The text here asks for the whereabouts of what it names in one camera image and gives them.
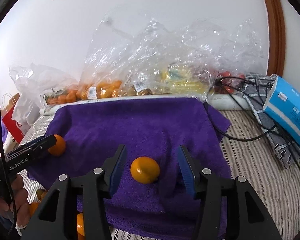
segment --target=white stripe on blue package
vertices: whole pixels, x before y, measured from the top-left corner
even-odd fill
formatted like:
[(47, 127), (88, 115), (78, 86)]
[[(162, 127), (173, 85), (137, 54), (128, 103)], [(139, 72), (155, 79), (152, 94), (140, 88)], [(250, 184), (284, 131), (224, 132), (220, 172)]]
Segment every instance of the white stripe on blue package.
[(297, 90), (283, 78), (277, 77), (263, 110), (300, 145), (300, 93)]

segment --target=round metal pin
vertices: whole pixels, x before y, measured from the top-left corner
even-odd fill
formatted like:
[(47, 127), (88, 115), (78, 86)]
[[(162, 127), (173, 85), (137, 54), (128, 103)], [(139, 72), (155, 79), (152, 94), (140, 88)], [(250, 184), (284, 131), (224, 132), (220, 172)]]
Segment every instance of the round metal pin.
[(204, 168), (204, 169), (202, 170), (202, 173), (203, 173), (203, 174), (206, 174), (206, 175), (210, 175), (210, 174), (211, 174), (211, 170), (208, 169), (208, 168)]
[(94, 174), (100, 174), (100, 173), (102, 173), (103, 172), (103, 169), (102, 168), (95, 168), (94, 170), (93, 170), (93, 173)]
[(239, 176), (238, 181), (240, 182), (246, 182), (246, 178), (244, 176)]
[(67, 175), (66, 175), (66, 174), (61, 174), (61, 175), (59, 176), (59, 180), (60, 180), (60, 181), (63, 181), (63, 180), (65, 180), (65, 179), (67, 179)]

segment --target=striped fabric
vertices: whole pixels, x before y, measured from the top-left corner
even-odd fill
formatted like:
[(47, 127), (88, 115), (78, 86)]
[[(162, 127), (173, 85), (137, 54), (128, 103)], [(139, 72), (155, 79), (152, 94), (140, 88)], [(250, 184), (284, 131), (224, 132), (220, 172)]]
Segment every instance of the striped fabric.
[[(232, 125), (228, 134), (239, 138), (251, 138), (261, 134), (243, 111), (221, 111)], [(27, 143), (45, 134), (53, 116), (41, 116), (21, 142)], [(284, 170), (274, 156), (268, 139), (238, 142), (223, 138), (220, 143), (224, 157), (231, 168), (233, 178), (245, 176), (267, 207), (284, 240), (292, 240), (300, 231), (300, 171), (294, 164)], [(20, 173), (29, 192), (29, 202), (38, 201), (35, 196), (38, 182), (29, 180), (26, 171)], [(152, 240), (118, 229), (111, 229), (114, 240)]]

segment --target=towel fold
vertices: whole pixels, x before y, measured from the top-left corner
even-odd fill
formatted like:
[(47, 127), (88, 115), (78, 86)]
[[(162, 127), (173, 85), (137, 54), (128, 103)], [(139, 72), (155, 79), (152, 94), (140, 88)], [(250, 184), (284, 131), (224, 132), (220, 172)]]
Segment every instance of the towel fold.
[[(223, 131), (229, 121), (209, 108), (209, 116)], [(186, 194), (177, 162), (177, 148), (185, 145), (204, 168), (230, 178), (230, 169), (201, 102), (194, 98), (122, 100), (59, 109), (46, 135), (66, 140), (61, 157), (48, 156), (27, 169), (31, 177), (49, 188), (60, 174), (76, 177), (100, 167), (125, 144), (128, 157), (118, 192), (105, 200), (108, 222), (137, 235), (163, 240), (190, 239), (200, 201)], [(131, 163), (148, 156), (160, 166), (158, 181), (141, 184), (130, 174)], [(78, 210), (82, 201), (78, 198)], [(226, 228), (226, 203), (222, 203), (220, 234)]]

